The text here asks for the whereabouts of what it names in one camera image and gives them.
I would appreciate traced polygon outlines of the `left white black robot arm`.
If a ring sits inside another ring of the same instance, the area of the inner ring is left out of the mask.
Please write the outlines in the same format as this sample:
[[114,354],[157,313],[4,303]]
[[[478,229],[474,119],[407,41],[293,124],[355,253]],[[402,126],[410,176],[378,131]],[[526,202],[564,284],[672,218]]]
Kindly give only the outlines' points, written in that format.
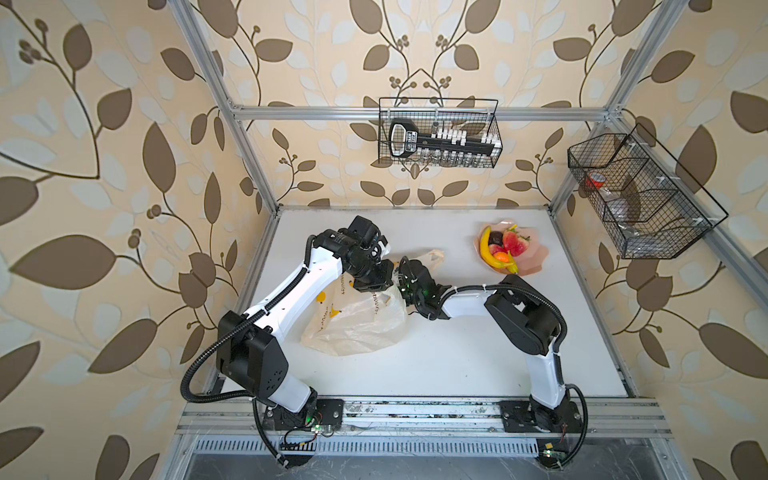
[[[394,263],[386,258],[389,242],[369,219],[356,216],[339,230],[311,235],[303,258],[286,280],[262,301],[220,320],[217,340],[188,367],[180,394],[195,404],[249,397],[268,407],[301,416],[316,409],[316,391],[290,373],[282,343],[296,321],[322,291],[347,273],[359,292],[385,291],[393,285]],[[214,356],[216,368],[240,388],[219,394],[198,394],[191,382]]]

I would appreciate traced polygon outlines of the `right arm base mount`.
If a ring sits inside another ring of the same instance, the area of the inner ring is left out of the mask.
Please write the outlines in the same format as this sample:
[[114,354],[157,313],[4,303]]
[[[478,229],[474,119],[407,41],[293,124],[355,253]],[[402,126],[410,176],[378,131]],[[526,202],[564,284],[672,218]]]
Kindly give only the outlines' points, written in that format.
[[554,409],[535,400],[504,400],[498,403],[507,433],[580,433],[583,417],[577,404],[565,397]]

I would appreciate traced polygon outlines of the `yellow green banana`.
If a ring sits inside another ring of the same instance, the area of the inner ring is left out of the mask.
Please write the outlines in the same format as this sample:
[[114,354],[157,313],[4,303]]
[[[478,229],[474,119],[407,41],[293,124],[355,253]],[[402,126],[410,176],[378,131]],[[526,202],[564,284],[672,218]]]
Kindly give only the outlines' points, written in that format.
[[504,249],[492,250],[491,247],[496,247],[496,244],[491,244],[491,234],[493,230],[490,227],[486,227],[479,240],[479,252],[483,261],[491,268],[501,272],[506,271],[510,274],[518,274],[519,269],[514,258]]

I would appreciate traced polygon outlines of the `banana print plastic bag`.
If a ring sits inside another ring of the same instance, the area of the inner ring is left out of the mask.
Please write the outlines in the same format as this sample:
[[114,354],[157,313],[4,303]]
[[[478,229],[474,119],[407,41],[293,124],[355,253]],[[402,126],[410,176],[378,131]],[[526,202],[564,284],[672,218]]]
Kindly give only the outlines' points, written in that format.
[[344,273],[314,300],[313,314],[300,344],[330,356],[368,354],[395,345],[407,333],[411,310],[393,285],[379,292],[360,292]]

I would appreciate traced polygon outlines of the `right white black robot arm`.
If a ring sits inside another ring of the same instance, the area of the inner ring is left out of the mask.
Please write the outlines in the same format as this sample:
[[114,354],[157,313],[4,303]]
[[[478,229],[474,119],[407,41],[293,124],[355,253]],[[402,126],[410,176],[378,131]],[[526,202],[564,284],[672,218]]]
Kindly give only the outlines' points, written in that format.
[[568,328],[560,310],[520,276],[497,284],[446,286],[436,283],[421,262],[404,257],[397,288],[408,306],[429,320],[486,316],[526,355],[534,407],[553,412],[567,396],[560,347]]

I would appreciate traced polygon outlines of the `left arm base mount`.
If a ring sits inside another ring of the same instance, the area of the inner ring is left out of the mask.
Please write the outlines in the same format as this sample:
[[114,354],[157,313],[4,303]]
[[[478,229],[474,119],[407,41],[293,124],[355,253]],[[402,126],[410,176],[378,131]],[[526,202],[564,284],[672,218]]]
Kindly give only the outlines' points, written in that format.
[[340,398],[321,398],[310,401],[299,413],[292,413],[281,406],[267,407],[266,418],[272,423],[272,429],[277,431],[309,429],[329,433],[341,428],[344,406],[345,402]]

